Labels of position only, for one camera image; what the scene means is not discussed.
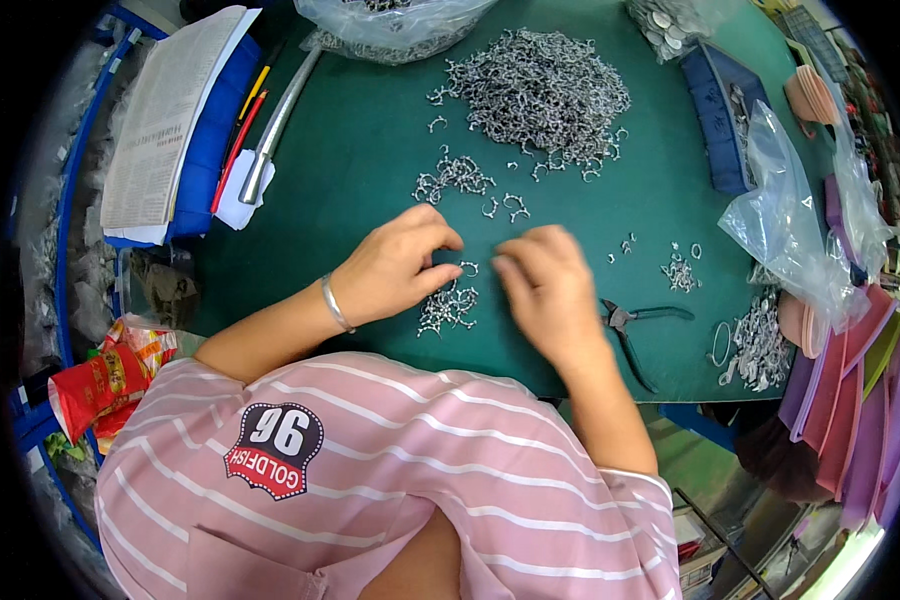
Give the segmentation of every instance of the fingers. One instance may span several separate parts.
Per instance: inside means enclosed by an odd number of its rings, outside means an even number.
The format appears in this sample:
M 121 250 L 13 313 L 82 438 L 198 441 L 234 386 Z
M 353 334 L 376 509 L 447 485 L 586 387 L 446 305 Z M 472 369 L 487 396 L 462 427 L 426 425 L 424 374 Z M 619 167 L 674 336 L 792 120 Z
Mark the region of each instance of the fingers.
M 422 252 L 432 253 L 440 248 L 458 252 L 464 249 L 464 238 L 456 233 L 446 222 L 420 225 L 414 231 L 414 235 L 420 244 L 419 249 Z
M 506 297 L 510 301 L 510 309 L 514 315 L 521 314 L 530 306 L 533 289 L 523 271 L 509 256 L 495 256 L 491 261 L 500 281 L 504 284 Z
M 444 287 L 444 285 L 449 282 L 453 282 L 463 274 L 464 270 L 458 265 L 444 263 L 430 269 L 421 270 L 420 273 L 413 278 L 413 284 L 416 287 L 417 294 L 419 294 L 420 297 L 423 297 L 433 294 L 438 289 Z
M 561 258 L 577 258 L 581 255 L 576 238 L 558 224 L 534 227 L 524 233 L 523 237 L 543 244 Z
M 436 223 L 439 225 L 446 225 L 446 219 L 444 219 L 444 215 L 440 213 L 440 211 L 436 210 L 430 204 L 418 204 L 412 208 L 408 208 L 400 213 L 394 222 L 401 223 L 407 227 L 414 227 L 419 225 L 426 225 L 430 223 Z
M 526 237 L 504 242 L 496 247 L 498 255 L 505 255 L 519 263 L 530 285 L 538 286 L 547 281 L 548 274 L 558 268 L 551 250 L 540 242 Z

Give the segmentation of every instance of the metal rod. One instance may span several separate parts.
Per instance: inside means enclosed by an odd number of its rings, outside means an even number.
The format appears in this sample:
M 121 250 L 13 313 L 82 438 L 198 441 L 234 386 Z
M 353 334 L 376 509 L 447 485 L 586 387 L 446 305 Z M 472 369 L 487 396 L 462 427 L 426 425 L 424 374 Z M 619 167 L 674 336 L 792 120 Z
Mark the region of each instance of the metal rod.
M 276 150 L 276 145 L 283 135 L 283 129 L 290 120 L 290 113 L 294 110 L 294 105 L 300 98 L 300 92 L 307 83 L 307 79 L 314 70 L 317 60 L 323 52 L 320 48 L 314 48 L 303 59 L 300 68 L 296 70 L 293 78 L 287 83 L 287 89 L 284 90 L 283 96 L 280 97 L 280 103 L 277 104 L 270 115 L 269 121 L 266 122 L 266 128 L 263 135 L 260 136 L 260 142 L 253 156 L 253 165 L 250 172 L 240 188 L 240 202 L 245 205 L 255 205 L 257 196 L 260 195 L 260 186 L 263 183 L 264 170 L 271 161 Z
M 757 573 L 756 570 L 754 570 L 754 568 L 750 565 L 750 563 L 747 562 L 744 557 L 740 556 L 740 554 L 737 552 L 737 549 L 733 547 L 730 538 L 727 537 L 727 534 L 724 533 L 724 530 L 721 529 L 719 525 L 716 525 L 713 521 L 711 521 L 710 517 L 707 516 L 703 510 L 700 510 L 700 507 L 694 504 L 694 501 L 687 497 L 687 494 L 685 494 L 682 489 L 680 489 L 679 487 L 674 487 L 673 491 L 676 492 L 678 496 L 683 498 L 683 501 L 686 502 L 691 509 L 693 509 L 693 512 L 696 513 L 696 516 L 699 517 L 703 524 L 706 525 L 707 528 L 712 531 L 715 536 L 717 536 L 717 538 L 723 543 L 724 546 L 726 546 L 726 549 L 729 550 L 730 554 L 733 555 L 733 558 L 735 558 L 741 565 L 743 565 L 749 576 L 753 578 L 753 581 L 755 581 L 757 585 L 759 585 L 760 588 L 762 588 L 763 591 L 767 594 L 769 600 L 780 600 L 780 596 L 770 588 L 767 582 L 763 581 L 763 577 L 760 577 L 760 573 Z

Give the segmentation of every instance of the hand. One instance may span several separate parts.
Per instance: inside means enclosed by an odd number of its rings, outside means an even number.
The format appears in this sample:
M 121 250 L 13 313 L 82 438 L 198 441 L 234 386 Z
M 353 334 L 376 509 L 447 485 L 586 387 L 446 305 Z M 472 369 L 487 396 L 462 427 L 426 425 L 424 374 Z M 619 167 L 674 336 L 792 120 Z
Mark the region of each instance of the hand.
M 463 274 L 434 266 L 433 251 L 464 249 L 464 240 L 430 204 L 419 204 L 373 229 L 330 275 L 339 311 L 354 328 L 393 317 Z
M 593 273 L 566 229 L 550 224 L 497 246 L 500 275 L 517 327 L 558 370 L 608 346 L 597 316 Z

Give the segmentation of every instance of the table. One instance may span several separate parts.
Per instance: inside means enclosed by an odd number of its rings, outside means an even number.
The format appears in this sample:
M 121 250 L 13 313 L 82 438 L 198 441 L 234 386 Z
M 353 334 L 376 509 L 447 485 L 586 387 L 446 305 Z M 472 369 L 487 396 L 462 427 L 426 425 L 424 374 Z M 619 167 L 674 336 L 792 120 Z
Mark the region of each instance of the table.
M 267 36 L 289 35 L 266 80 L 279 96 L 305 53 L 299 41 L 313 28 L 300 18 L 267 14 L 258 35 L 264 53 Z M 424 95 L 445 82 L 444 59 L 461 60 L 496 40 L 503 29 L 561 31 L 571 38 L 594 39 L 605 63 L 617 68 L 629 88 L 632 108 L 615 125 L 630 136 L 621 159 L 607 162 L 602 177 L 584 183 L 573 167 L 531 178 L 534 162 L 516 146 L 496 144 L 479 130 L 469 131 L 463 101 L 447 98 L 432 106 Z M 817 198 L 830 172 L 831 145 L 822 129 L 813 141 L 800 132 L 783 94 L 795 72 L 782 33 L 755 6 L 740 6 L 712 40 L 760 75 L 769 101 L 799 151 Z M 255 143 L 276 102 L 267 102 L 248 136 Z M 427 124 L 443 115 L 449 126 Z M 684 76 L 675 61 L 658 65 L 655 55 L 626 16 L 622 2 L 580 0 L 501 0 L 466 39 L 419 62 L 389 67 L 324 54 L 315 67 L 276 151 L 276 177 L 264 206 L 243 231 L 214 222 L 194 250 L 202 306 L 192 330 L 210 335 L 252 312 L 294 294 L 347 258 L 374 227 L 414 204 L 411 192 L 420 173 L 433 173 L 448 144 L 452 157 L 468 155 L 505 192 L 523 196 L 531 218 L 510 224 L 501 210 L 481 216 L 486 197 L 449 191 L 439 210 L 466 243 L 463 253 L 438 254 L 444 260 L 480 263 L 468 279 L 480 293 L 470 317 L 471 330 L 445 328 L 417 338 L 419 311 L 410 309 L 375 322 L 353 336 L 338 336 L 322 351 L 359 350 L 427 370 L 466 369 L 515 378 L 540 396 L 559 396 L 564 386 L 552 367 L 526 342 L 511 319 L 499 280 L 490 264 L 495 245 L 530 228 L 561 223 L 576 235 L 594 273 L 597 292 L 628 309 L 676 305 L 696 314 L 693 321 L 660 318 L 631 323 L 628 332 L 648 377 L 659 393 L 644 390 L 626 364 L 627 387 L 637 402 L 719 402 L 780 398 L 783 388 L 754 394 L 739 377 L 720 387 L 722 369 L 709 352 L 720 321 L 744 315 L 759 289 L 746 283 L 752 259 L 716 225 L 732 197 L 710 186 L 704 138 Z M 509 170 L 507 162 L 519 162 Z M 620 244 L 630 233 L 633 252 Z M 671 292 L 660 265 L 670 263 L 671 241 L 685 256 L 702 246 L 692 261 L 702 282 L 690 294 Z M 616 262 L 608 264 L 613 253 Z M 614 347 L 616 336 L 607 332 Z M 625 363 L 618 350 L 621 363 Z

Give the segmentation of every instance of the red pencil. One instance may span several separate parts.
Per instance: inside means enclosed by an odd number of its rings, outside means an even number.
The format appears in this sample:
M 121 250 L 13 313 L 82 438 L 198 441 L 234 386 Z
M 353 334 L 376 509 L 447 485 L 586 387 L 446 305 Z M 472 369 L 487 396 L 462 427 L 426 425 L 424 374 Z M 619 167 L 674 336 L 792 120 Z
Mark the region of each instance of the red pencil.
M 219 183 L 216 185 L 216 192 L 213 195 L 213 203 L 210 204 L 210 212 L 217 212 L 217 209 L 220 207 L 220 198 L 224 196 L 224 187 L 227 186 L 227 179 L 230 177 L 230 170 L 233 169 L 233 163 L 237 161 L 237 157 L 240 155 L 240 150 L 244 147 L 244 139 L 247 137 L 247 132 L 250 130 L 251 125 L 253 123 L 254 117 L 260 113 L 260 107 L 264 104 L 264 99 L 267 98 L 268 90 L 264 90 L 257 96 L 256 102 L 253 102 L 253 107 L 250 109 L 250 113 L 246 115 L 246 118 L 243 119 L 242 125 L 240 125 L 240 132 L 237 134 L 237 139 L 233 142 L 233 148 L 230 149 L 230 155 L 226 159 L 226 166 L 223 167 L 223 175 L 219 178 Z

